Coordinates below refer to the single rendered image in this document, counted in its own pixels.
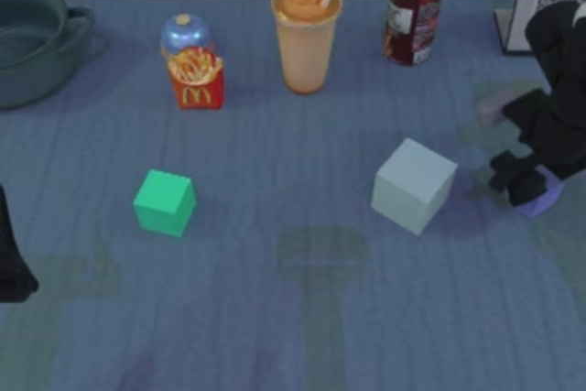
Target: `can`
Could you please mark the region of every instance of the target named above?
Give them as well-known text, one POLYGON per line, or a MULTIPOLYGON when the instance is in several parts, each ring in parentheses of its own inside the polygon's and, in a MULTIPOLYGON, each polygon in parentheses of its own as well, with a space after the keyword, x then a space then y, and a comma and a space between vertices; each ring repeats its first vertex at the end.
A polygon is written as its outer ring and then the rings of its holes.
POLYGON ((222 108, 224 97, 223 62, 210 49, 186 48, 179 54, 168 57, 167 69, 179 109, 222 108), (206 57, 212 68, 212 75, 208 76, 206 81, 188 81, 185 78, 180 78, 175 73, 176 70, 171 67, 173 63, 176 63, 177 66, 181 65, 181 61, 178 61, 178 58, 201 60, 206 57))
POLYGON ((183 13, 165 22, 161 30, 161 52, 164 57, 196 47, 213 50, 212 32, 205 20, 183 13))
POLYGON ((395 63, 413 66, 429 58, 441 0, 389 0, 383 51, 395 63))

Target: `can lid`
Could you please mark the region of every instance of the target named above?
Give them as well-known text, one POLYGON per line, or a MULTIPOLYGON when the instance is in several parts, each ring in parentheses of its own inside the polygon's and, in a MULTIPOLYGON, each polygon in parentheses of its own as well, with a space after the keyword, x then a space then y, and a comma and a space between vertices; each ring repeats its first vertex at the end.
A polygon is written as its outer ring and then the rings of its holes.
POLYGON ((177 23, 180 27, 185 27, 191 22, 191 17, 189 14, 179 14, 175 18, 175 23, 177 23))

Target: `pot handle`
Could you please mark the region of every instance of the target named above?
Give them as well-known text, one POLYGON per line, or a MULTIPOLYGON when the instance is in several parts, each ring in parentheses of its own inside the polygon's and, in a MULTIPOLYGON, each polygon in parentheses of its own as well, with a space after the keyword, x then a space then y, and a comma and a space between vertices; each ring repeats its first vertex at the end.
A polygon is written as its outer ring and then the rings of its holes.
POLYGON ((95 23, 95 15, 93 14, 93 11, 81 6, 75 6, 68 9, 67 20, 72 20, 73 18, 82 18, 83 20, 75 30, 61 41, 57 48, 59 54, 67 52, 71 48, 75 48, 88 36, 95 23))

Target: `yellow m logo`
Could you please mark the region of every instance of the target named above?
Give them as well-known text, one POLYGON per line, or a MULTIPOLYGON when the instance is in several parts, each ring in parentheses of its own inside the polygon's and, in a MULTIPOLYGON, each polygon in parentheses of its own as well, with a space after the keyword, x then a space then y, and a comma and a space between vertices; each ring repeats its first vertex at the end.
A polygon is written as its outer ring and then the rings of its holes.
POLYGON ((203 98, 205 99, 205 103, 208 105, 212 105, 212 95, 210 91, 208 91, 205 87, 198 87, 197 89, 192 89, 191 87, 186 87, 183 89, 183 98, 182 101, 184 104, 190 103, 191 100, 199 104, 201 103, 201 95, 203 94, 203 98))

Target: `gray surface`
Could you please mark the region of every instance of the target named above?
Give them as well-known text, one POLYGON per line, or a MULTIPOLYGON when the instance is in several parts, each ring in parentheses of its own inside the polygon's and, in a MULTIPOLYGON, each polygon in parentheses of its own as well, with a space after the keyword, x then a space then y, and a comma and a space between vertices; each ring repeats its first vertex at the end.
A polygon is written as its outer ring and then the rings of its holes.
POLYGON ((266 0, 71 4, 96 11, 111 51, 0 114, 0 181, 41 283, 0 306, 0 389, 584 389, 584 179, 533 222, 478 185, 515 133, 480 129, 476 96, 541 78, 501 56, 490 1, 446 2, 432 58, 400 68, 381 56, 385 0, 349 0, 310 97, 282 84, 266 0), (173 102, 157 35, 183 10, 225 57, 221 111, 173 102), (369 208, 406 136, 460 165, 418 239, 369 208), (150 168, 199 191, 182 240, 137 227, 150 168), (330 370, 306 368, 304 346, 330 370))

